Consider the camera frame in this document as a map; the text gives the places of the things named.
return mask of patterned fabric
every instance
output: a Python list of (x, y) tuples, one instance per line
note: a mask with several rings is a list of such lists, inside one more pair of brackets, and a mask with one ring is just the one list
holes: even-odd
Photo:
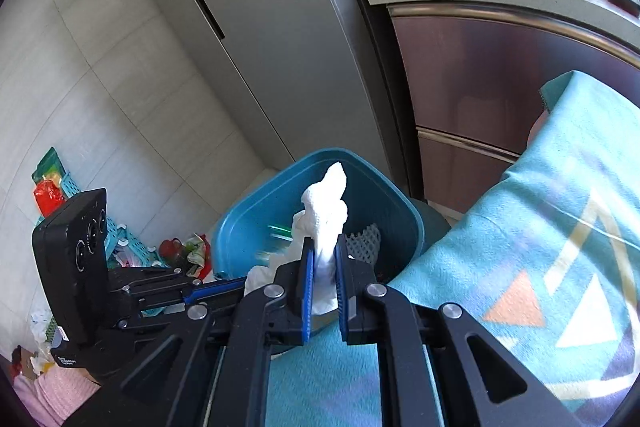
[[(587, 426), (640, 371), (640, 110), (583, 73), (546, 84), (536, 139), (393, 282), (462, 304)], [(379, 426), (374, 346), (336, 325), (272, 363), (268, 426)]]

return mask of orange triangle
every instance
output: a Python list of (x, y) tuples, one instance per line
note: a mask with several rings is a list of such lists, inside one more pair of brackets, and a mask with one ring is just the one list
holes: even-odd
[(543, 327), (545, 325), (545, 317), (540, 311), (538, 299), (526, 270), (518, 274), (507, 291), (484, 314), (482, 320), (511, 326)]

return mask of white foam fruit net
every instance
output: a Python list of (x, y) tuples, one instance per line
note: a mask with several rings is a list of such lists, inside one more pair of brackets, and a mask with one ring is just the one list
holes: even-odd
[(373, 223), (360, 233), (351, 233), (346, 238), (347, 254), (358, 261), (373, 266), (380, 252), (380, 229)]

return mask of silver screw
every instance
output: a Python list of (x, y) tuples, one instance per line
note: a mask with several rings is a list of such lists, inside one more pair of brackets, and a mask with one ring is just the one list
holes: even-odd
[(386, 286), (377, 282), (367, 286), (367, 293), (372, 297), (384, 297), (386, 295)]
[(279, 284), (268, 284), (264, 287), (264, 294), (271, 299), (276, 299), (284, 294), (284, 288)]
[(442, 307), (442, 313), (450, 319), (459, 319), (462, 317), (462, 308), (453, 302), (447, 303)]
[(192, 321), (199, 321), (207, 316), (207, 307), (202, 304), (196, 304), (187, 310), (187, 316)]

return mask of blue plastic bin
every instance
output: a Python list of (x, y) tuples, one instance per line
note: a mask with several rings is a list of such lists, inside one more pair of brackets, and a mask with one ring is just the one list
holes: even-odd
[(322, 149), (281, 171), (220, 219), (212, 242), (215, 272), (233, 279), (261, 264), (256, 253), (270, 243), (268, 225), (290, 227), (293, 215), (304, 209), (302, 193), (335, 162), (342, 164), (347, 175), (342, 199), (349, 217), (344, 232), (361, 232), (371, 223), (380, 229), (382, 243), (375, 267), (379, 280), (391, 280), (449, 230), (440, 214), (422, 208), (430, 221), (431, 240), (426, 241), (420, 212), (380, 171), (347, 149)]

